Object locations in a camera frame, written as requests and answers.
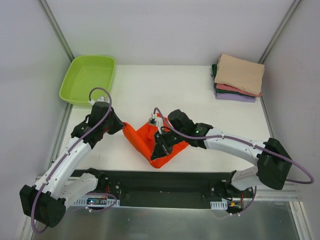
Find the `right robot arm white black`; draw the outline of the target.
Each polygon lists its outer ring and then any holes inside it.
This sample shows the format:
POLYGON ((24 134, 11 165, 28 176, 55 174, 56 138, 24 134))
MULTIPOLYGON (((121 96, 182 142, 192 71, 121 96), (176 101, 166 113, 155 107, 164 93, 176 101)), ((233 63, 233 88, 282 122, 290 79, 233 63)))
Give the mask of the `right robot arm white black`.
POLYGON ((148 124, 157 128, 151 160, 172 155, 174 147, 186 142, 195 148, 221 151, 251 163, 245 170, 233 171, 226 181, 225 192, 233 198, 249 187, 260 185, 282 190, 292 166, 289 154, 277 139, 258 141, 229 135, 212 125, 193 122, 179 109, 167 118, 153 112, 148 124))

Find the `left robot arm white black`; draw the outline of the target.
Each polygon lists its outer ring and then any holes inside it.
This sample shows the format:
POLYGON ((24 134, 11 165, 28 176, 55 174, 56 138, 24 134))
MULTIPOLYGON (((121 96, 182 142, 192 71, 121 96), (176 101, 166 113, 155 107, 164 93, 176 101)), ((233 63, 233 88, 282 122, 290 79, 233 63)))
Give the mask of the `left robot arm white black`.
POLYGON ((124 126, 110 103, 93 103, 91 113, 74 127, 64 152, 39 180, 32 186, 24 185, 19 191, 23 213, 31 218, 34 232, 37 231, 35 222, 49 228, 57 226, 67 209, 83 195, 106 193, 107 176, 95 168, 87 169, 70 184, 67 180, 104 134, 113 135, 124 126))

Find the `orange t shirt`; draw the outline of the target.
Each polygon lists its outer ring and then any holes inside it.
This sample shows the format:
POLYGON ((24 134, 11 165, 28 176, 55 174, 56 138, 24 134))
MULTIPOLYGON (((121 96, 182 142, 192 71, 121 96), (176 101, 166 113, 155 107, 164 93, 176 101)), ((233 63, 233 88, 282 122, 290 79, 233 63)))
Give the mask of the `orange t shirt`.
POLYGON ((124 128, 122 129, 125 138, 130 142, 130 144, 148 160, 152 167, 160 169, 181 151, 187 148, 189 144, 182 141, 173 147, 170 155, 151 160, 156 144, 154 134, 157 131, 157 127, 149 125, 148 123, 145 123, 138 130, 135 130, 129 123, 124 122, 124 128))

